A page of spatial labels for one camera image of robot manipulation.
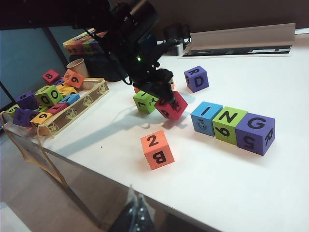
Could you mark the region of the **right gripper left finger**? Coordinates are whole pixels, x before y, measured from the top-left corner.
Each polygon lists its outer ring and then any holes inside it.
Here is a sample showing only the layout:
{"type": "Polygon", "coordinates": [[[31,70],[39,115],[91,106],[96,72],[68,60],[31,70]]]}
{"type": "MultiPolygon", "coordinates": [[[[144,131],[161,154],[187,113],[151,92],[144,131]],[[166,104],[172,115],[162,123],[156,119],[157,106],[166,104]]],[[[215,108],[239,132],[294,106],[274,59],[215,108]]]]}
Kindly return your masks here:
{"type": "Polygon", "coordinates": [[[128,189],[127,201],[112,225],[112,232],[135,232],[137,216],[137,195],[132,186],[128,189]]]}

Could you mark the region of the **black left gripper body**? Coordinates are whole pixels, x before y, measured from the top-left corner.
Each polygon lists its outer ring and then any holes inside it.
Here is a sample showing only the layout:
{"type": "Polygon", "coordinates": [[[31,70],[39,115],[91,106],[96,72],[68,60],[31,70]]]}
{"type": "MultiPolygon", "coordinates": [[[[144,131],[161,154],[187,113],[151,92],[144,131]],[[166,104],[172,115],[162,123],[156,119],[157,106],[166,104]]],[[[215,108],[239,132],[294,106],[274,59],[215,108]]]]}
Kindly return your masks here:
{"type": "Polygon", "coordinates": [[[167,69],[135,69],[131,71],[133,86],[147,93],[148,85],[158,85],[158,97],[168,97],[168,83],[173,73],[167,69]]]}

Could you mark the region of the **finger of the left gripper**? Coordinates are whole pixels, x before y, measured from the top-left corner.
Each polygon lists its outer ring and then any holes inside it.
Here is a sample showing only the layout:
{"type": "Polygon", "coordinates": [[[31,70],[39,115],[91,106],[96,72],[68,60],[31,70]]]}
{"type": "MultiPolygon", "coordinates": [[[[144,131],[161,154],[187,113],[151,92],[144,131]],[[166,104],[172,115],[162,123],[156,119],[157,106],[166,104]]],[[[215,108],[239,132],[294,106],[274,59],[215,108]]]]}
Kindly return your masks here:
{"type": "Polygon", "coordinates": [[[158,85],[148,85],[147,93],[151,95],[150,102],[157,102],[158,94],[160,93],[160,88],[158,85]]]}
{"type": "Polygon", "coordinates": [[[167,101],[169,103],[172,103],[175,101],[175,97],[174,97],[174,84],[173,83],[168,83],[168,97],[167,97],[167,101]]]}

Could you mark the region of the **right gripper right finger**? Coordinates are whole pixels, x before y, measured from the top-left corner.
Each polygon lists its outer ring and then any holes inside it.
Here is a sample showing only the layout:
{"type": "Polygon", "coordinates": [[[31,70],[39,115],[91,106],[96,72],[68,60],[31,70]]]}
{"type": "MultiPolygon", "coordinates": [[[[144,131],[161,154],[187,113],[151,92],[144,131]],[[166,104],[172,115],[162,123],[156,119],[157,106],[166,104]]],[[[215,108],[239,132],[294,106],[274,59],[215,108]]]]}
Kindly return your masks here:
{"type": "Polygon", "coordinates": [[[139,194],[133,231],[154,232],[154,216],[155,210],[147,203],[145,197],[139,194]]]}

